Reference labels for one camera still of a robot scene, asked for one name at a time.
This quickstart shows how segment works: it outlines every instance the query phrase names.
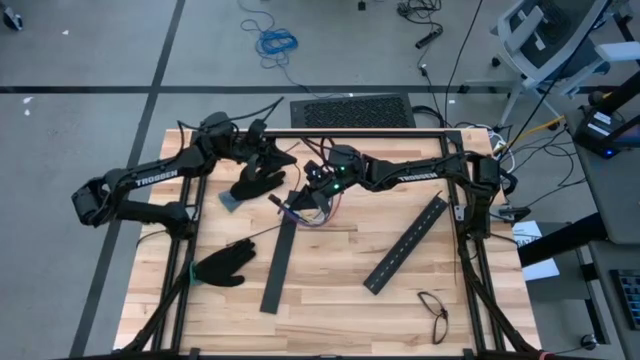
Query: floor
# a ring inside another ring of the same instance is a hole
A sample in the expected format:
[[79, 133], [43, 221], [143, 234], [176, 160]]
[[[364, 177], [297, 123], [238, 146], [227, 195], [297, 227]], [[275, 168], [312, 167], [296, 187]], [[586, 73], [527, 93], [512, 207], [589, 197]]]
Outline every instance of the floor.
[[[5, 229], [0, 254], [0, 287], [5, 289], [0, 297], [0, 348], [6, 359], [65, 357], [76, 336], [107, 233], [107, 226], [93, 229], [78, 223], [70, 194], [108, 169], [155, 159], [164, 130], [174, 127], [176, 120], [195, 124], [215, 111], [242, 114], [283, 95], [285, 103], [271, 116], [269, 126], [285, 128], [290, 127], [288, 102], [311, 95], [292, 86], [279, 69], [260, 67], [254, 52], [255, 35], [240, 29], [247, 14], [235, 1], [10, 3], [24, 17], [26, 28], [20, 33], [0, 29], [0, 161], [10, 169], [0, 174], [0, 186], [9, 190], [1, 199], [10, 209], [0, 218]], [[298, 37], [300, 47], [288, 68], [295, 81], [324, 86], [321, 90], [325, 92], [337, 89], [356, 95], [409, 92], [413, 105], [434, 106], [425, 79], [415, 69], [420, 52], [413, 44], [426, 31], [397, 16], [395, 0], [369, 1], [366, 12], [356, 10], [355, 0], [244, 3], [268, 9], [278, 27]], [[445, 32], [423, 63], [441, 108], [444, 88], [477, 4], [475, 0], [471, 3], [446, 1], [434, 16]], [[498, 44], [488, 29], [507, 8], [506, 1], [483, 4], [453, 78], [453, 89], [465, 79], [513, 76], [505, 67], [489, 65]], [[629, 26], [640, 38], [638, 21]], [[175, 38], [167, 37], [172, 30]], [[592, 38], [598, 43], [623, 41], [614, 23], [607, 23]], [[614, 64], [609, 74], [594, 77], [590, 85], [619, 85], [637, 70], [634, 62]], [[448, 100], [453, 100], [448, 107], [449, 122], [493, 125], [506, 96], [450, 94]], [[550, 100], [559, 110], [568, 110], [585, 103], [586, 96]], [[534, 105], [527, 99], [518, 103], [509, 120], [515, 129]], [[622, 112], [635, 115], [639, 109], [640, 103], [634, 101]], [[541, 109], [532, 124], [551, 118], [551, 113]], [[238, 125], [246, 126], [248, 121]], [[416, 122], [420, 127], [437, 126], [434, 119], [421, 115]], [[530, 140], [549, 135], [539, 133]], [[523, 161], [525, 154], [523, 151], [516, 160]], [[516, 172], [520, 185], [511, 201], [524, 205], [554, 189], [568, 165], [566, 158], [538, 153]], [[576, 162], [572, 179], [580, 178]], [[144, 200], [148, 194], [141, 190], [132, 198]], [[535, 204], [530, 218], [571, 221], [594, 209], [583, 184]], [[119, 229], [95, 322], [86, 334], [86, 354], [111, 349], [139, 229], [129, 223]], [[533, 305], [546, 349], [574, 348], [581, 335], [592, 331], [582, 321], [586, 310], [578, 305], [536, 301]], [[622, 358], [615, 345], [574, 354]]]

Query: black glove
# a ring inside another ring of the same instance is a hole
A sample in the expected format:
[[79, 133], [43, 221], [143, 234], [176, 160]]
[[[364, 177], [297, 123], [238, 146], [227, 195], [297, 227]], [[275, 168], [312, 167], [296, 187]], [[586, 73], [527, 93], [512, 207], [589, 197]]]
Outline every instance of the black glove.
[[255, 180], [249, 180], [248, 167], [242, 169], [240, 180], [231, 187], [231, 196], [236, 200], [249, 200], [284, 184], [284, 171], [268, 172], [260, 171], [256, 174]]
[[197, 263], [193, 277], [213, 286], [233, 287], [244, 282], [244, 276], [233, 274], [256, 256], [255, 244], [244, 239], [215, 252]]

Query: wooden table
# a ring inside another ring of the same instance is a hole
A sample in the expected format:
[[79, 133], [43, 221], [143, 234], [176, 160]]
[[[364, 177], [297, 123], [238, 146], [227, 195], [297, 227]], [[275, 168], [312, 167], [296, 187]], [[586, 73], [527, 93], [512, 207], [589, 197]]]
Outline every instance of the wooden table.
[[[465, 150], [491, 151], [485, 130], [461, 131]], [[279, 139], [278, 146], [287, 149], [296, 142]], [[394, 162], [441, 156], [439, 142], [434, 139], [355, 138], [336, 142]], [[161, 157], [174, 155], [179, 146], [179, 133], [167, 131]], [[319, 162], [303, 144], [290, 154], [298, 158], [300, 167], [309, 159]], [[208, 178], [196, 260], [280, 224], [281, 215], [266, 196], [245, 202], [233, 214], [222, 206], [218, 193], [237, 181], [241, 169], [242, 165], [220, 161]], [[285, 184], [274, 191], [280, 198], [286, 198], [298, 178], [295, 167], [285, 170]], [[303, 174], [300, 186], [304, 181]], [[181, 179], [172, 179], [155, 185], [150, 202], [176, 201], [181, 183]], [[445, 180], [400, 184], [375, 194], [354, 186], [346, 191], [337, 214], [327, 225], [312, 230], [298, 227], [277, 315], [261, 313], [259, 308], [278, 231], [254, 237], [257, 256], [239, 271], [247, 279], [245, 284], [229, 289], [209, 285], [191, 289], [181, 352], [198, 347], [203, 354], [461, 355], [463, 348], [475, 348], [464, 280], [455, 255], [451, 211], [438, 219], [378, 296], [362, 285], [438, 192], [443, 199], [448, 198]], [[496, 203], [502, 201], [500, 195]], [[159, 229], [159, 225], [144, 226], [141, 236]], [[499, 222], [492, 223], [492, 232], [512, 236], [510, 227]], [[115, 348], [128, 343], [155, 309], [169, 240], [161, 234], [140, 244]], [[473, 254], [475, 249], [469, 243]], [[485, 244], [498, 304], [525, 339], [539, 347], [515, 245], [495, 237]], [[449, 311], [451, 327], [440, 345], [431, 343], [435, 317], [419, 302], [416, 294], [421, 290], [436, 294]], [[493, 348], [488, 315], [479, 299], [478, 303], [487, 347]], [[167, 318], [165, 347], [174, 314]]]

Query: office chair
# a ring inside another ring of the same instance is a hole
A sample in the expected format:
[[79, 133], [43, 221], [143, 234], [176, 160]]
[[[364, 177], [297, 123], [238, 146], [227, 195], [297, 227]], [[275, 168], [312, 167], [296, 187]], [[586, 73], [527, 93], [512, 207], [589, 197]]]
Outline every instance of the office chair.
[[0, 2], [0, 10], [2, 10], [2, 22], [11, 30], [20, 31], [22, 30], [22, 16], [20, 14], [16, 14], [13, 9], [9, 6], [5, 5], [5, 3]]
[[[608, 72], [610, 61], [628, 58], [598, 50], [590, 39], [577, 49], [607, 5], [608, 0], [518, 1], [500, 16], [491, 33], [497, 35], [502, 44], [492, 65], [497, 67], [506, 63], [520, 76], [512, 81], [469, 80], [464, 85], [511, 89], [499, 126], [504, 126], [520, 95], [540, 99], [556, 76], [560, 78], [550, 93], [572, 97], [587, 77]], [[578, 53], [560, 74], [560, 69], [576, 49]], [[543, 103], [556, 117], [559, 116], [546, 100]]]

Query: yellow cable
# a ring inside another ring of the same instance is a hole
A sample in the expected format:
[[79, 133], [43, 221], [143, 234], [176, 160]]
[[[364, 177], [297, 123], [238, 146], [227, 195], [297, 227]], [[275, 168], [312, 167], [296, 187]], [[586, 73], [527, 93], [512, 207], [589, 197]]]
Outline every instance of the yellow cable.
[[564, 115], [558, 116], [557, 118], [555, 118], [555, 119], [553, 119], [553, 120], [549, 121], [549, 122], [548, 122], [548, 123], [546, 123], [546, 124], [542, 124], [542, 125], [540, 125], [540, 126], [534, 127], [534, 128], [533, 128], [533, 129], [531, 129], [531, 130], [527, 130], [527, 131], [526, 131], [526, 132], [524, 132], [522, 135], [520, 135], [520, 136], [518, 136], [517, 138], [515, 138], [515, 139], [513, 139], [513, 140], [509, 141], [508, 143], [506, 143], [506, 144], [502, 145], [501, 147], [497, 148], [493, 153], [494, 153], [494, 154], [497, 154], [497, 153], [499, 153], [500, 151], [502, 151], [502, 149], [505, 149], [505, 148], [507, 148], [507, 147], [511, 146], [511, 144], [513, 144], [514, 142], [516, 142], [518, 139], [523, 139], [523, 138], [525, 138], [525, 137], [527, 137], [527, 136], [529, 136], [529, 135], [533, 134], [533, 133], [534, 133], [534, 132], [536, 132], [536, 131], [540, 131], [540, 130], [543, 130], [543, 129], [547, 129], [547, 128], [549, 128], [550, 126], [553, 126], [553, 125], [555, 125], [555, 124], [560, 123], [560, 121], [562, 121], [562, 120], [564, 120]]

